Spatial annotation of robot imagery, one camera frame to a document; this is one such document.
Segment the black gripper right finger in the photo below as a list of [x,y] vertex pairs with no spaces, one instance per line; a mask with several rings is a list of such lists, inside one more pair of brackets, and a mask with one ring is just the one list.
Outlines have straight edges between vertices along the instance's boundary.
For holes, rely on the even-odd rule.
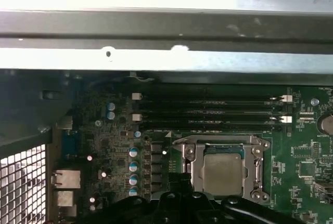
[[228,196],[220,203],[193,189],[191,175],[182,173],[182,197],[191,223],[303,223],[239,196]]

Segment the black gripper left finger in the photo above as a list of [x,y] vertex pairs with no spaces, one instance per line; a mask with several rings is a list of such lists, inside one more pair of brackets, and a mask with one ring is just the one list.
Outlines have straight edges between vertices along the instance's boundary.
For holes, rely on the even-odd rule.
[[149,200],[129,196],[103,210],[103,223],[179,223],[182,201],[182,173],[170,173],[164,192]]

